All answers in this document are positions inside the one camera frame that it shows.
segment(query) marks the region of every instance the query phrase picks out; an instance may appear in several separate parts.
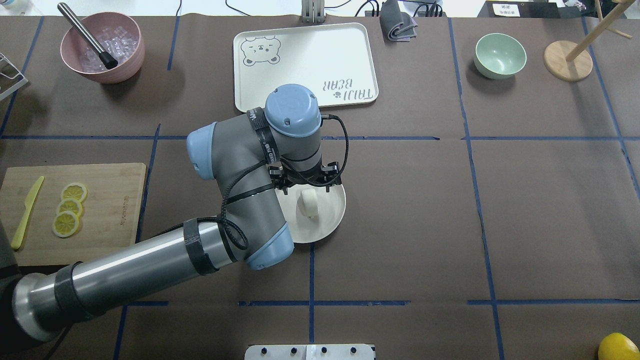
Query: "wooden cutting board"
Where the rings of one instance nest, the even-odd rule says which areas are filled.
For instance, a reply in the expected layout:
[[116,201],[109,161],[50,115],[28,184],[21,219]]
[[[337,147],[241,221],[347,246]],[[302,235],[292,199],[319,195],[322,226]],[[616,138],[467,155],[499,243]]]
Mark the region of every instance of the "wooden cutting board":
[[[135,243],[147,167],[143,163],[8,168],[0,188],[0,221],[9,240],[24,212],[24,198],[39,176],[44,182],[31,211],[18,265],[66,265],[105,256]],[[78,232],[51,231],[62,189],[83,183],[88,195]]]

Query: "wooden base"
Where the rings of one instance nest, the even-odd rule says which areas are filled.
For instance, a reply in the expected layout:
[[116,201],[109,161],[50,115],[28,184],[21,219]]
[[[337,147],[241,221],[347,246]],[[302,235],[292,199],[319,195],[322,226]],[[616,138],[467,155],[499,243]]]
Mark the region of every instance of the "wooden base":
[[560,40],[551,43],[545,49],[545,66],[555,77],[565,81],[579,81],[586,78],[593,69],[593,61],[588,51],[581,52],[573,61],[566,61],[566,56],[578,44]]

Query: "bear drawing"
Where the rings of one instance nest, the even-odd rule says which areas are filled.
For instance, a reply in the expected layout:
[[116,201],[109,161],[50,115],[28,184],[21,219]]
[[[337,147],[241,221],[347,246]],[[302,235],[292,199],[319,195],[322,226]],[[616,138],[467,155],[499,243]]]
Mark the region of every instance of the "bear drawing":
[[240,45],[240,49],[244,53],[243,63],[246,66],[253,66],[255,63],[269,62],[277,64],[280,61],[278,50],[280,49],[280,41],[274,36],[246,38]]

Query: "robotic arm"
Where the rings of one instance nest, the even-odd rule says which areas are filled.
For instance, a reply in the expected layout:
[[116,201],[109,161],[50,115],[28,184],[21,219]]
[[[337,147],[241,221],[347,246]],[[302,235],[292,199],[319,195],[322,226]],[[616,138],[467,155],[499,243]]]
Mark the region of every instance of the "robotic arm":
[[[0,352],[27,340],[50,341],[71,323],[211,274],[239,259],[260,270],[289,257],[293,240],[274,187],[340,184],[338,164],[322,166],[318,130],[323,119],[328,117],[321,116],[310,90],[283,85],[269,95],[264,109],[192,132],[187,138],[189,158],[200,177],[217,180],[223,194],[221,213],[188,220],[132,247],[66,266],[55,274],[3,276],[0,325],[5,334],[0,334]],[[277,161],[283,166],[265,167]],[[17,271],[10,251],[4,249],[0,268]]]

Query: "yellow knife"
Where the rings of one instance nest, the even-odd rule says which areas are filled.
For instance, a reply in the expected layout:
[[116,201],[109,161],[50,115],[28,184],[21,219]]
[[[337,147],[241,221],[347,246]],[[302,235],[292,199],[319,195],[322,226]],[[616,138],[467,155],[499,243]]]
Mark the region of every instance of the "yellow knife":
[[35,184],[29,190],[27,197],[24,198],[24,213],[22,214],[22,219],[20,220],[20,225],[18,225],[18,229],[13,235],[13,239],[11,240],[11,248],[13,250],[18,250],[22,246],[22,238],[24,237],[24,231],[27,229],[27,223],[29,222],[29,216],[31,214],[31,209],[33,209],[33,203],[36,202],[36,196],[40,191],[40,187],[42,186],[42,181],[44,181],[44,176],[40,176]]

